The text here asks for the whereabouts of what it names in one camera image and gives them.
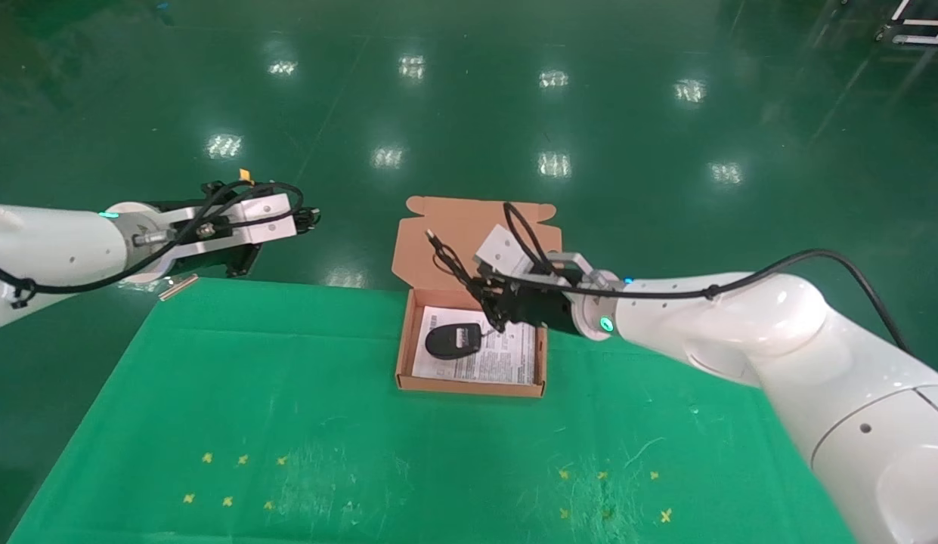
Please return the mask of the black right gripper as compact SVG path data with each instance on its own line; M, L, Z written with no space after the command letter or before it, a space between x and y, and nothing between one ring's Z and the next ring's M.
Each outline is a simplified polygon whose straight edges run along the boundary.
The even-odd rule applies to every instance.
M484 304L484 316L494 332L504 333L508 323L526 323L579 334L572 316L572 302L565 293L510 286L500 278L475 277L472 297Z

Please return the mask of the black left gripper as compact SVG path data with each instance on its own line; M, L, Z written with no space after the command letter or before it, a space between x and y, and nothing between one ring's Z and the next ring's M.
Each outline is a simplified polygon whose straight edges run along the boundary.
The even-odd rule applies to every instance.
M169 220L172 230L181 231L192 222L200 208L209 207L205 217L190 228L171 251L150 265L150 278L160 279L191 274L199 269L224 266L228 277L245 275L253 265L261 242L255 242L248 227L231 227L246 221L242 197L206 197L205 199L150 201L150 207L161 214L188 213L182 220ZM320 219L320 209L300 207L295 213L297 230L313 230Z

